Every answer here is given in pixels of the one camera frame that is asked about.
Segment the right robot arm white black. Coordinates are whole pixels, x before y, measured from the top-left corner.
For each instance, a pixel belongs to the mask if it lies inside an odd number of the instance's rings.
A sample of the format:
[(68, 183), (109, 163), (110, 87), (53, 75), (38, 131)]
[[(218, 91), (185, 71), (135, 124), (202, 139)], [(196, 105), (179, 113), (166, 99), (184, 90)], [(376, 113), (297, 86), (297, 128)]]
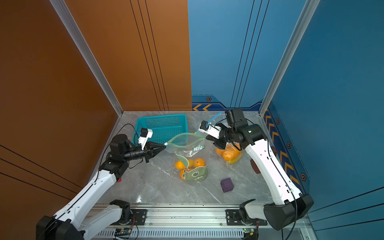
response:
[(314, 205), (314, 200), (290, 180), (262, 128), (258, 124), (249, 125), (240, 108), (226, 111), (225, 115), (228, 126), (219, 123), (210, 127), (208, 134), (220, 149), (224, 149), (227, 143), (238, 143), (264, 177), (273, 198), (273, 203), (264, 206), (255, 201), (243, 204), (243, 219), (266, 220), (279, 231), (304, 217)]

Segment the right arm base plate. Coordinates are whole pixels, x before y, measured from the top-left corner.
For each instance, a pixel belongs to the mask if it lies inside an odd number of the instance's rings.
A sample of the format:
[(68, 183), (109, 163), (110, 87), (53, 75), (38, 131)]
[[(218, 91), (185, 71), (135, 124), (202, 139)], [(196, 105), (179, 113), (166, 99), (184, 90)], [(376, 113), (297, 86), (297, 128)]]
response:
[(226, 223), (227, 226), (267, 226), (268, 222), (266, 220), (252, 219), (252, 220), (243, 220), (240, 214), (239, 209), (227, 209), (226, 213)]

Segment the yellow orange mango back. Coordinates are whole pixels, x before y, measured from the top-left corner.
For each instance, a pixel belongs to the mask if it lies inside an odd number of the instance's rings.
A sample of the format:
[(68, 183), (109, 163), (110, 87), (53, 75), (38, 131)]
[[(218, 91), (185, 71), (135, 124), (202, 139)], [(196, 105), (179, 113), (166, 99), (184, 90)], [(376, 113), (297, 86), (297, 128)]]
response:
[(194, 167), (194, 160), (188, 160), (188, 169), (192, 169)]

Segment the orange mango front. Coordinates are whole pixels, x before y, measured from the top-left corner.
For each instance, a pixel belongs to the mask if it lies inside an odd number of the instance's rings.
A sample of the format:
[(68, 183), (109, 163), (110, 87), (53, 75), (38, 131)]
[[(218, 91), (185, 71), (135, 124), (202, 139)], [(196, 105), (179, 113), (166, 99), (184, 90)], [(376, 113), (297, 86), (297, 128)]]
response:
[(192, 169), (196, 169), (199, 167), (205, 167), (205, 166), (206, 166), (206, 162), (204, 159), (201, 159), (201, 158), (197, 158), (197, 159), (193, 160), (193, 162), (192, 162)]

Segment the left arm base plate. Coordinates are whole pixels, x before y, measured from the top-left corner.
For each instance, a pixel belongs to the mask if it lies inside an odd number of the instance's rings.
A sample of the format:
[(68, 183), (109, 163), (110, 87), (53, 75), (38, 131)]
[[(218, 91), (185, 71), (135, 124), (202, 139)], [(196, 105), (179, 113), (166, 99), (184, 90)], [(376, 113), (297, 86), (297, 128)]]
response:
[(113, 223), (120, 226), (143, 226), (147, 218), (146, 209), (123, 210), (121, 218)]

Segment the orange mango later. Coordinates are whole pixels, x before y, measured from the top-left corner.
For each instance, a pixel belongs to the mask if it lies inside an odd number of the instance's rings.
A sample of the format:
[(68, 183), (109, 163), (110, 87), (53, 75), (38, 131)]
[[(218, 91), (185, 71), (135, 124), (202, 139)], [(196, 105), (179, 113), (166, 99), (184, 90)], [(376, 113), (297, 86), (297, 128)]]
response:
[(227, 162), (233, 162), (240, 154), (241, 151), (237, 150), (236, 148), (229, 148), (223, 152), (222, 157)]

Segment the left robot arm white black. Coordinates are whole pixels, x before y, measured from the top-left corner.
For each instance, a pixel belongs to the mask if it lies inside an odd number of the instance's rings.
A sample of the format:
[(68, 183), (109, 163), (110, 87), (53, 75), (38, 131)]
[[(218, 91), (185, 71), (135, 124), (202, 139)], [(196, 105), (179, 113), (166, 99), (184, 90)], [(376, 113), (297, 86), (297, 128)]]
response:
[(86, 219), (87, 214), (130, 167), (133, 160), (148, 162), (166, 149), (165, 145), (149, 141), (149, 136), (139, 137), (134, 145), (126, 135), (114, 136), (110, 151), (98, 172), (90, 182), (62, 209), (52, 217), (42, 217), (36, 225), (38, 240), (90, 240), (111, 224), (134, 224), (130, 203), (113, 200), (109, 205)]

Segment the clear bags stack green print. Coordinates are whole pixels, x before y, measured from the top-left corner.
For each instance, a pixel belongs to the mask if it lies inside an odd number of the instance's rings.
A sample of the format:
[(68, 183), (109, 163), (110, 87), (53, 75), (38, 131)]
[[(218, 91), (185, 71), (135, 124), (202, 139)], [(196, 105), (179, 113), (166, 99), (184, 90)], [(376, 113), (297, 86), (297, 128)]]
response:
[[(213, 145), (202, 135), (192, 133), (182, 133), (165, 143), (166, 151), (174, 155), (175, 163), (182, 161), (187, 167), (184, 170), (178, 170), (179, 177), (186, 182), (203, 182), (209, 174), (209, 158), (211, 156)], [(205, 167), (188, 169), (188, 160), (197, 158), (204, 159)]]

